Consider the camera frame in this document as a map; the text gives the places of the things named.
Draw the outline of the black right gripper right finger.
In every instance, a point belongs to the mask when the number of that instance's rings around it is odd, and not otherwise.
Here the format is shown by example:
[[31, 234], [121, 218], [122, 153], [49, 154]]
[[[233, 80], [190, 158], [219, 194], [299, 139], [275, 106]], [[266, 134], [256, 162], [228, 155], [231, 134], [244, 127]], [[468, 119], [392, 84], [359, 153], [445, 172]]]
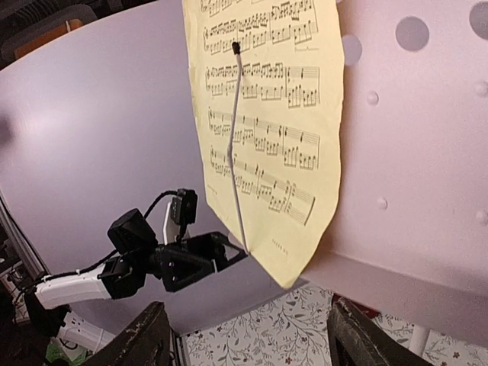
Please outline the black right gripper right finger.
[[389, 337], [344, 297], [332, 302], [327, 319], [327, 333], [333, 365], [429, 364]]

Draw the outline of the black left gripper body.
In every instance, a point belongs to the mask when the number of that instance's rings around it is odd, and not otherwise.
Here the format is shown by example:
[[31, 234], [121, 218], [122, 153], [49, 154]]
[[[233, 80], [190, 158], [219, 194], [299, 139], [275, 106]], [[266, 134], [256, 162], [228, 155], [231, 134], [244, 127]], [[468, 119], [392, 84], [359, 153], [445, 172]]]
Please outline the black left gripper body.
[[157, 278], [190, 278], [211, 275], [212, 261], [179, 246], [158, 246], [154, 253], [154, 275]]

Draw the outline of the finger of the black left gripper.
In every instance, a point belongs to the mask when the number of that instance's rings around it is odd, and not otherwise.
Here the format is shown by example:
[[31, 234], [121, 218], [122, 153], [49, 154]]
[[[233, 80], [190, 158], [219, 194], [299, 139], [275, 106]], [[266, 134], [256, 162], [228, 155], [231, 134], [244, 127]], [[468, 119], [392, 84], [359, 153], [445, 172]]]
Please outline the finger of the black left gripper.
[[214, 263], [216, 271], [223, 271], [248, 257], [243, 249], [233, 245], [229, 238], [220, 232], [184, 239], [182, 246], [192, 255]]
[[175, 293], [213, 274], [212, 261], [202, 258], [171, 258], [163, 265], [162, 282], [167, 292]]

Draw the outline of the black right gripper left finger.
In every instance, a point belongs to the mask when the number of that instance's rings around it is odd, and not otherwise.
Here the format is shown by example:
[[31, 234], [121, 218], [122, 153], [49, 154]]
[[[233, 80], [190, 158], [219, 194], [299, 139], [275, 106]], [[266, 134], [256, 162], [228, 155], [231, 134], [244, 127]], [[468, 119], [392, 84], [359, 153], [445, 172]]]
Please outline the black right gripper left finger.
[[150, 303], [84, 366], [169, 365], [171, 327], [163, 302]]

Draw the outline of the white tripod music stand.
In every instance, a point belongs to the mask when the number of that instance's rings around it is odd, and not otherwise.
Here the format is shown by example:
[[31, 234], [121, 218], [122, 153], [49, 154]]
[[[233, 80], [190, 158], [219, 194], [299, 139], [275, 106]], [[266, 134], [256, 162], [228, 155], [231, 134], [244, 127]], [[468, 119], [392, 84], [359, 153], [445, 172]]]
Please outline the white tripod music stand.
[[487, 3], [340, 1], [342, 183], [303, 278], [487, 344]]

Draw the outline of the yellow sheet music page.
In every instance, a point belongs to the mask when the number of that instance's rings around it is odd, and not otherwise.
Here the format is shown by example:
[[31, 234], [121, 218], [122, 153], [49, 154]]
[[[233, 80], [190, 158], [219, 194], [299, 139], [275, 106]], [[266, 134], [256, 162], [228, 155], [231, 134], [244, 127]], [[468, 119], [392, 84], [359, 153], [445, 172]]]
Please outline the yellow sheet music page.
[[206, 200], [283, 288], [339, 202], [344, 53], [334, 1], [185, 1]]

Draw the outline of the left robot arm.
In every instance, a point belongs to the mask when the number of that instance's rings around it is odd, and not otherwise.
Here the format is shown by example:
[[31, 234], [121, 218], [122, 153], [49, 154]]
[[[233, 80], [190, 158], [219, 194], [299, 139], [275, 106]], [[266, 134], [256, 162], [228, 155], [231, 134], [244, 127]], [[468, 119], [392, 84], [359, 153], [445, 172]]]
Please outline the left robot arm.
[[76, 326], [80, 336], [102, 337], [101, 330], [72, 318], [71, 304], [132, 297], [144, 286], [147, 275], [175, 293], [246, 258], [245, 250], [220, 232], [189, 236], [187, 227], [195, 218], [195, 213], [168, 207], [162, 226], [164, 241], [158, 243], [141, 213], [137, 209], [127, 212], [108, 230], [114, 254], [89, 268], [46, 275], [25, 291], [31, 323], [49, 337], [66, 337], [69, 326]]

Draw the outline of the floral table cloth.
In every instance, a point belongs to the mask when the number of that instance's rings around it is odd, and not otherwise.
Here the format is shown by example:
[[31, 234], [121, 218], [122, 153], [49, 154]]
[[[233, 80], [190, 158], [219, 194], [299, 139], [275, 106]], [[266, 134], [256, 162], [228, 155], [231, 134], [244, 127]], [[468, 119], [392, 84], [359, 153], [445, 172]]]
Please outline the floral table cloth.
[[[333, 292], [305, 284], [218, 326], [184, 337], [190, 365], [331, 365], [326, 321]], [[413, 325], [373, 318], [408, 348]], [[487, 365], [487, 348], [431, 331], [422, 356], [433, 365]]]

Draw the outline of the white power strip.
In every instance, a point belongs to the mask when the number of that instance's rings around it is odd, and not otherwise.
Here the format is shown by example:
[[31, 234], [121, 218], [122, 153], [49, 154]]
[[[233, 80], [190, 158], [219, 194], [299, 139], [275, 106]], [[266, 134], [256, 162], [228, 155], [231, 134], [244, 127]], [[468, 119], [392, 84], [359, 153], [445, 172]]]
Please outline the white power strip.
[[59, 328], [57, 338], [74, 342], [94, 353], [108, 345], [115, 334], [99, 328], [70, 310], [64, 317], [64, 325]]

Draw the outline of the left aluminium frame post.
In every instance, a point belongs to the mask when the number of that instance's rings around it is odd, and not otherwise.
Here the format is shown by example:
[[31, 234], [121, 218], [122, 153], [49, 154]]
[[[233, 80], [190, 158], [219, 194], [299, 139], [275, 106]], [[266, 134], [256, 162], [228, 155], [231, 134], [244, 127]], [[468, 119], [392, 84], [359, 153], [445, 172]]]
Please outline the left aluminium frame post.
[[1, 193], [1, 225], [29, 275], [32, 278], [38, 278], [40, 275], [47, 274], [48, 267], [13, 217], [3, 193]]

